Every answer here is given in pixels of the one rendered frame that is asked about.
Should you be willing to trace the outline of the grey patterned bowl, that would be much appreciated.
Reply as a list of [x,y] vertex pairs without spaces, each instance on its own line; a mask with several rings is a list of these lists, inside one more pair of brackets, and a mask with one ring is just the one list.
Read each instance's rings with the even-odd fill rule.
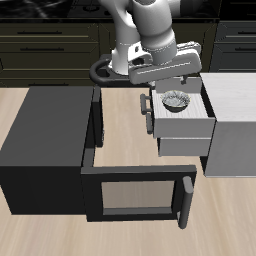
[[166,91],[161,95],[163,106],[172,113],[185,110],[191,102],[190,96],[178,90]]

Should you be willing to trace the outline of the dark kitchen cupboards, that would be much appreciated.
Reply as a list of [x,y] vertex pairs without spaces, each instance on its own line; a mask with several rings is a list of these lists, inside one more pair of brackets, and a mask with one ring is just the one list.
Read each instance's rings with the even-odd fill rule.
[[102,1],[0,0],[0,87],[91,86],[116,45]]

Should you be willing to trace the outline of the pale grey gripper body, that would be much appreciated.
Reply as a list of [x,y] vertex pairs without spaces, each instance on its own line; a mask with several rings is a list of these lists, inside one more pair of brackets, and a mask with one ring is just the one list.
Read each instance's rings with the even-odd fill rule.
[[188,76],[202,69],[201,45],[190,41],[177,45],[176,56],[164,64],[154,64],[151,53],[144,51],[137,42],[128,49],[128,73],[132,84],[141,84],[171,77]]

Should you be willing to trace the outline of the white cabinet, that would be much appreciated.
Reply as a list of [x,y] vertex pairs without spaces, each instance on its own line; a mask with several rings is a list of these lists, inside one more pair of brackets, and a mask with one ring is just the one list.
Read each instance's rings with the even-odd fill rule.
[[256,73],[202,73],[216,117],[206,177],[256,177]]

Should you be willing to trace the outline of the black microwave oven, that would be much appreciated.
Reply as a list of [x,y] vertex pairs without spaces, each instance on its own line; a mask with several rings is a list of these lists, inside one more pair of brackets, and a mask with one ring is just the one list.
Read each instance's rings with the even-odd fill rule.
[[0,187],[11,213],[186,227],[195,166],[97,167],[102,144],[100,87],[30,88],[0,149]]

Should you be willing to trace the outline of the flat black base plate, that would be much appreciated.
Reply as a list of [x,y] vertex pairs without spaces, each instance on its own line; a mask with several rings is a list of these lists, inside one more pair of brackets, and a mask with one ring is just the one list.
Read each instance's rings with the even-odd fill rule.
[[112,61],[110,54],[103,54],[89,71],[90,79],[100,87],[129,87],[131,82],[127,75],[120,75],[109,66]]

